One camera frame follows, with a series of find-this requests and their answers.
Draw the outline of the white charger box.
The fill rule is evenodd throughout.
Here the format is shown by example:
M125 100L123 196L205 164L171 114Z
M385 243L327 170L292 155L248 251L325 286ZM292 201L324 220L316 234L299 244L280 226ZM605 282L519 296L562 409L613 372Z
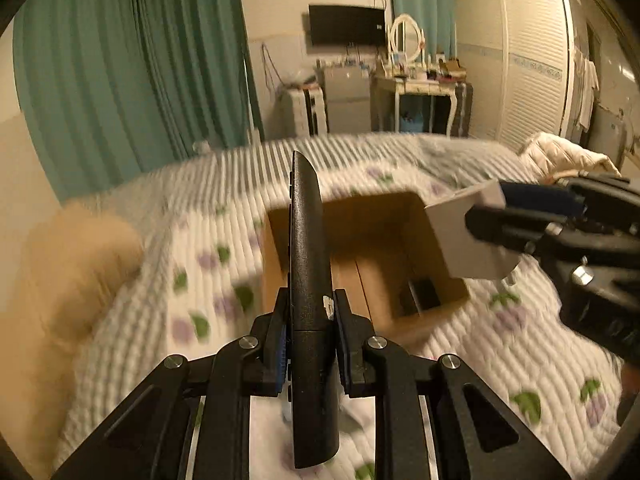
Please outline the white charger box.
M489 180L441 197L425 207L452 278L502 280L520 262L515 252L477 240L466 228L465 215L475 205L506 206L497 180Z

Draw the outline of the black remote control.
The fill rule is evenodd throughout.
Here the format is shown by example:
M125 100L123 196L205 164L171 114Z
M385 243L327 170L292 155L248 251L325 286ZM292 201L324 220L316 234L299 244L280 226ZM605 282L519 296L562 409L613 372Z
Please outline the black remote control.
M293 154L288 296L293 456L297 469L327 462L340 445L333 288L314 167Z

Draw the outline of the cream puffy jacket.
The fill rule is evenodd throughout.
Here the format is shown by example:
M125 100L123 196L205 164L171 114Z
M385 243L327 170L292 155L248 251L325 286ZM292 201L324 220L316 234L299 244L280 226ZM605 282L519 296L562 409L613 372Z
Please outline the cream puffy jacket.
M620 177L620 170L608 155L589 151L562 136L545 132L527 138L518 149L518 158L538 182L548 183L557 176L579 171Z

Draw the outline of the brown cardboard box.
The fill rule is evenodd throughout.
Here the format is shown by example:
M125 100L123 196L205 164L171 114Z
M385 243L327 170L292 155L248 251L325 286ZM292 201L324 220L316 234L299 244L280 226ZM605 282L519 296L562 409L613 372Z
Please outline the brown cardboard box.
M469 299L446 269L422 198L412 191L356 195L322 204L334 289L352 313L403 346L426 339Z

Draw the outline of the white louvered wardrobe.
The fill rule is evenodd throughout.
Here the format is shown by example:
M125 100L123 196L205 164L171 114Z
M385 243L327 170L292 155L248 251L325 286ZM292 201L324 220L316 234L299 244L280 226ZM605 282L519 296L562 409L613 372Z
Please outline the white louvered wardrobe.
M472 84L469 136L513 151L565 138L575 85L570 0L456 0L457 57Z

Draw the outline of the white dressing table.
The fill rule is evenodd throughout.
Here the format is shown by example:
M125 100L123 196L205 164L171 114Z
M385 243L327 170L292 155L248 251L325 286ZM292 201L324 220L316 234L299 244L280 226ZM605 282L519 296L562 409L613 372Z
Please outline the white dressing table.
M468 135L473 87L466 82L374 75L370 90L374 131Z

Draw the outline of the floral quilted white blanket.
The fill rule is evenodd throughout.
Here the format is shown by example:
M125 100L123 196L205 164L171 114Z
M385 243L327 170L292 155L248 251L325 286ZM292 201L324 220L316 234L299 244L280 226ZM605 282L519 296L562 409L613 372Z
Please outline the floral quilted white blanket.
M114 211L142 234L145 256L82 352L58 462L165 356L207 356L248 332L259 310L262 218L288 201L294 152L314 165L326 198L411 190L431 203L486 180L536 180L495 142L360 134L209 154L89 197L92 209ZM582 478L620 429L622 363L560 322L558 296L533 259L510 284L471 280L468 289L462 309L412 352L461 356Z

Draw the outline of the oval white vanity mirror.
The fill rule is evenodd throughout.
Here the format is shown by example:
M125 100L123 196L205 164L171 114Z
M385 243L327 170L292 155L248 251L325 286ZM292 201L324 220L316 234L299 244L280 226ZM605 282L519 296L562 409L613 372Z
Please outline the oval white vanity mirror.
M395 18L387 33L387 47L393 64L422 64L426 39L423 29L409 14Z

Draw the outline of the tan pillow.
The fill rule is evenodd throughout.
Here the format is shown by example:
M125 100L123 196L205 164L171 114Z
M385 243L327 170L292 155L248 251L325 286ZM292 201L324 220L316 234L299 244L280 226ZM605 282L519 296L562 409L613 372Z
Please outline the tan pillow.
M143 254L131 224L78 203L27 237L1 315L1 434L32 478L51 477L76 358Z

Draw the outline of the silver mini fridge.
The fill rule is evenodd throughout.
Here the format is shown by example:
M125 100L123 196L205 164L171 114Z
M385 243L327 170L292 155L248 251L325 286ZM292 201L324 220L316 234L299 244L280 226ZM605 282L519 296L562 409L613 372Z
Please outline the silver mini fridge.
M329 133L371 132L369 71L357 65L326 66L322 82Z

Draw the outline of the white suitcase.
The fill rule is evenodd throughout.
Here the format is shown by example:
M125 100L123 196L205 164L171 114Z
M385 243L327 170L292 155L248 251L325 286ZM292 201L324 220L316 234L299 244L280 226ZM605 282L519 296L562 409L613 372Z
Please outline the white suitcase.
M284 138L309 138L328 133L324 94L318 84L283 90L279 106Z

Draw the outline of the green curtain left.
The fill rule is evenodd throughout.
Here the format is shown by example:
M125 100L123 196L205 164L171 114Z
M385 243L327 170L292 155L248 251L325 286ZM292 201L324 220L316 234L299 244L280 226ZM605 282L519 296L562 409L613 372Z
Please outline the green curtain left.
M242 0L26 0L13 56L58 200L264 136Z

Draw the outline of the black wall television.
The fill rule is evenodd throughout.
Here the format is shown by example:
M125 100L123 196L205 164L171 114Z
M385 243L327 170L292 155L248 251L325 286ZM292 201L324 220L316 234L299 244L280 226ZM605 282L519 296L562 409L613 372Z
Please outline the black wall television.
M312 4L309 35L314 47L385 47L383 9Z

